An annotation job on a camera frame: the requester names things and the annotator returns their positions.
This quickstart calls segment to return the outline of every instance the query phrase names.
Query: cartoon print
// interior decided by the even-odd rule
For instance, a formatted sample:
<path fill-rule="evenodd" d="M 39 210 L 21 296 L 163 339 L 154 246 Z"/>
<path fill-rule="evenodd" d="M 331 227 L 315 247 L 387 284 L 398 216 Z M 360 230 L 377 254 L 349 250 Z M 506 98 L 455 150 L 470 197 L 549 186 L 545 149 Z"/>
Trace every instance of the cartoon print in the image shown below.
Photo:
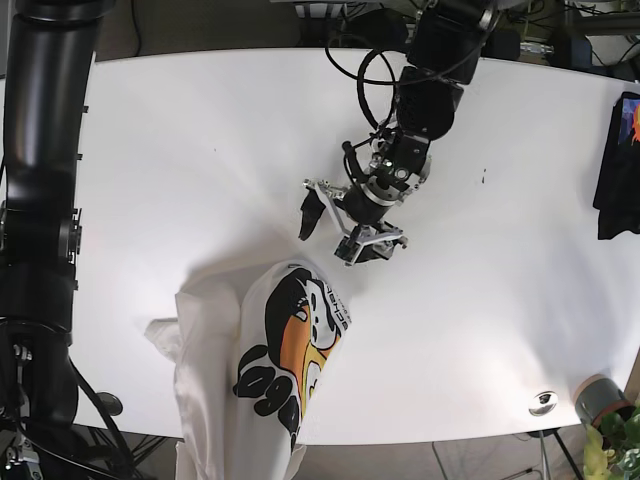
<path fill-rule="evenodd" d="M 293 449 L 320 373 L 351 319 L 327 284 L 304 267 L 289 268 L 265 306 L 267 345 L 243 355 L 233 391 L 239 398 L 264 397 L 254 404 L 255 412 L 268 416 L 278 411 Z M 267 356 L 281 375 L 264 366 Z"/>
<path fill-rule="evenodd" d="M 631 137 L 631 144 L 636 141 L 640 142 L 640 105 L 636 106 L 636 111 L 633 113 L 633 136 Z"/>

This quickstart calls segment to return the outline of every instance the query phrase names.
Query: floor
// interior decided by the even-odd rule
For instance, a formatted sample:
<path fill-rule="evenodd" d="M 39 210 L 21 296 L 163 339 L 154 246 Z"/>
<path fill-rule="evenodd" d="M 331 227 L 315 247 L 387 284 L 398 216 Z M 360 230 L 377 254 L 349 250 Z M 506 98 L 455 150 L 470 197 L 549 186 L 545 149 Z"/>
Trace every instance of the floor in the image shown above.
<path fill-rule="evenodd" d="M 584 428 L 560 430 L 567 448 L 582 469 Z M 140 440 L 128 435 L 130 445 Z M 175 477 L 175 442 L 165 443 L 141 471 L 158 480 Z M 569 463 L 553 437 L 545 441 L 554 480 L 574 479 Z M 527 468 L 540 469 L 540 443 L 526 434 L 458 440 L 437 444 L 443 478 L 430 443 L 376 446 L 308 447 L 295 480 L 500 480 Z"/>

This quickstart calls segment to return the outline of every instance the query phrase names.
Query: potted plant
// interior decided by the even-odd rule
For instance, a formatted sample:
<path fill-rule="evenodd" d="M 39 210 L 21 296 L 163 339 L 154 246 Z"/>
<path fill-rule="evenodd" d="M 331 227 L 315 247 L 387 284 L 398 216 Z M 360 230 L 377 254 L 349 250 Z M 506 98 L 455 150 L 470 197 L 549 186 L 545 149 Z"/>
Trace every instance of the potted plant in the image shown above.
<path fill-rule="evenodd" d="M 587 427 L 585 480 L 640 479 L 640 408 L 603 376 L 583 383 L 574 398 Z"/>

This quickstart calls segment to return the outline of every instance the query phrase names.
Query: gray pot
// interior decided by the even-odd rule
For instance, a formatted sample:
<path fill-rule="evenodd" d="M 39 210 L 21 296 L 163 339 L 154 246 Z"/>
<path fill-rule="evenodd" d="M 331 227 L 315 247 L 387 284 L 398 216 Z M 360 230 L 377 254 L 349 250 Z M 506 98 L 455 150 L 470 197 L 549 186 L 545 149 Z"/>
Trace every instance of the gray pot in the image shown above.
<path fill-rule="evenodd" d="M 627 420 L 634 410 L 622 390 L 603 375 L 595 375 L 580 385 L 573 396 L 573 403 L 580 421 L 595 428 L 609 413 L 618 412 Z"/>

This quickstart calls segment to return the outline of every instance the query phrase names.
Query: white t-shirt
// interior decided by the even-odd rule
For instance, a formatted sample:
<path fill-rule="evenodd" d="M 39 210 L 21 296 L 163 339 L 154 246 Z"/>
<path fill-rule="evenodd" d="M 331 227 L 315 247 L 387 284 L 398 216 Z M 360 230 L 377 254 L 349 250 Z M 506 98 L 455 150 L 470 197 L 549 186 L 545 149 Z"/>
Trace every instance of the white t-shirt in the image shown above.
<path fill-rule="evenodd" d="M 176 479 L 292 478 L 307 405 L 351 323 L 346 308 L 302 261 L 275 265 L 241 305 L 230 285 L 206 282 L 176 303 L 179 335 L 166 322 L 147 333 L 176 363 Z"/>

